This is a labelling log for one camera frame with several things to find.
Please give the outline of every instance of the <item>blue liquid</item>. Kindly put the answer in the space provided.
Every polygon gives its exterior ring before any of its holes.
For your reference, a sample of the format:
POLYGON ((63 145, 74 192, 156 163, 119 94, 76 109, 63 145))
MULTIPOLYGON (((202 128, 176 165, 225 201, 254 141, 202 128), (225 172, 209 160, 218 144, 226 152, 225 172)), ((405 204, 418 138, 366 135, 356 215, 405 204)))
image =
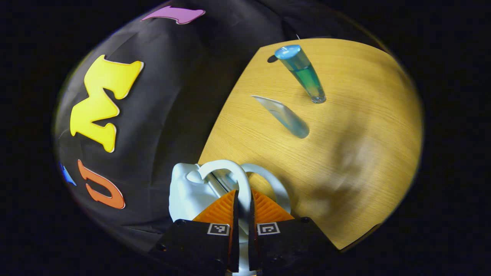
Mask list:
POLYGON ((315 73, 312 64, 303 69, 290 72, 292 72, 293 76, 295 76, 305 91, 307 91, 307 94, 310 96, 312 102, 320 104, 326 101, 324 89, 322 89, 321 82, 319 81, 319 77, 315 73))

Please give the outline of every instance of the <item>yellow letter m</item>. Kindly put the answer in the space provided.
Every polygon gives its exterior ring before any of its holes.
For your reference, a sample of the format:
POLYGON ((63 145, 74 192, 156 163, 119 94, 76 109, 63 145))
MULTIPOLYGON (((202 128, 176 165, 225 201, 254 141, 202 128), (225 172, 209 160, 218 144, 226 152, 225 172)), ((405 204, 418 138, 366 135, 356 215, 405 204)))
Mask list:
POLYGON ((143 62, 131 64, 112 62, 98 57, 85 74, 83 83, 89 97, 73 106, 70 116, 70 132, 72 136, 80 133, 102 144, 107 152, 114 151, 116 127, 108 123, 104 127, 94 124, 94 121, 117 116, 119 108, 104 92, 108 89, 118 100, 128 95, 131 86, 143 69, 143 62))

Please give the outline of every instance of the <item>white plastic object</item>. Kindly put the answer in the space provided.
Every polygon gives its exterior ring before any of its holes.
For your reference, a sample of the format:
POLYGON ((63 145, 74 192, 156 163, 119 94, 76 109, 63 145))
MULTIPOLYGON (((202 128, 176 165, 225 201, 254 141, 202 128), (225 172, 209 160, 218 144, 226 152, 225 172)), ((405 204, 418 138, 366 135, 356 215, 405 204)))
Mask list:
POLYGON ((251 189, 246 172, 254 172, 264 177, 272 186, 276 202, 288 213, 291 211, 290 200, 281 182, 268 170, 254 164, 238 165, 230 160, 216 160, 198 164, 179 163, 172 170, 169 195, 169 213, 173 221, 178 219, 193 220, 206 207, 226 194, 232 188, 239 190, 239 272, 234 276, 252 276, 255 271, 249 271, 248 257, 248 215, 252 200, 251 189), (209 174, 215 170, 226 169, 229 174, 220 175, 231 179, 233 185, 226 189, 209 174))
POLYGON ((213 176, 220 182, 220 184, 227 190, 238 189, 237 181, 233 181, 229 177, 230 171, 226 169, 217 169, 213 172, 213 176))
POLYGON ((288 213, 292 211, 288 192, 274 174, 261 166, 251 163, 242 164, 241 167, 245 172, 254 172, 264 177, 264 179, 266 179, 266 181, 268 181, 273 188, 274 195, 276 196, 276 203, 288 213))
POLYGON ((238 183, 239 183, 239 227, 244 231, 245 234, 249 234, 249 211, 250 211, 250 201, 252 199, 252 193, 250 191, 249 180, 247 174, 242 169, 242 167, 230 160, 215 160, 205 163, 199 168, 198 172, 201 174, 201 178, 205 177, 216 169, 225 168, 231 171, 238 183))

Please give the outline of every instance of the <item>foam letter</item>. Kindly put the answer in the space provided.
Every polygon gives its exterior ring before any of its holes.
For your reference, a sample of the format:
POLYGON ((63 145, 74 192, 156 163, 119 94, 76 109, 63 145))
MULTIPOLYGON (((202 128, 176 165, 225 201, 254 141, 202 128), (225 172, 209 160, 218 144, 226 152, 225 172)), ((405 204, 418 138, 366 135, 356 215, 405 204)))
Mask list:
POLYGON ((190 10, 167 6, 145 16, 141 21, 154 17, 162 17, 174 19, 177 24, 187 24, 203 14, 205 14, 204 10, 190 10))
POLYGON ((131 64, 112 62, 98 57, 85 74, 83 83, 89 97, 73 106, 70 116, 70 132, 72 136, 80 133, 102 144, 107 152, 114 151, 116 127, 108 123, 104 127, 93 121, 117 116, 119 108, 104 92, 103 88, 111 90, 118 100, 128 95, 131 86, 143 68, 143 62, 131 64))
POLYGON ((106 189, 111 192, 111 197, 105 196, 99 192, 94 191, 87 183, 85 186, 87 187, 87 190, 89 191, 90 196, 95 200, 102 202, 106 205, 109 205, 113 208, 116 209, 123 209, 126 204, 123 199, 123 194, 119 191, 118 187, 116 187, 115 184, 113 184, 111 181, 108 179, 100 176, 99 174, 87 169, 86 167, 83 166, 82 161, 79 160, 79 170, 80 174, 82 177, 87 180, 90 179, 94 181, 97 184, 100 184, 106 189))

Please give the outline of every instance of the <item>wooden tabletop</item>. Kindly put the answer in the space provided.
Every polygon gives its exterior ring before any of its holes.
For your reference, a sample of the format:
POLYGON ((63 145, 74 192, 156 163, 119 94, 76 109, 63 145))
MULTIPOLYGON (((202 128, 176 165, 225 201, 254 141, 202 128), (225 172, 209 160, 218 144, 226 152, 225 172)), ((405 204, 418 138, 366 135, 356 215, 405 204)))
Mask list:
MULTIPOLYGON (((389 54, 341 39, 302 39, 260 48, 228 97, 199 164, 229 159, 270 170, 287 189, 292 215, 309 216, 342 249, 382 223, 416 173, 423 137, 414 87, 389 54), (278 48, 299 44, 327 100, 311 102, 279 61, 278 48), (309 126, 293 136, 251 95, 284 103, 309 126)), ((274 199, 259 175, 250 183, 274 199)))

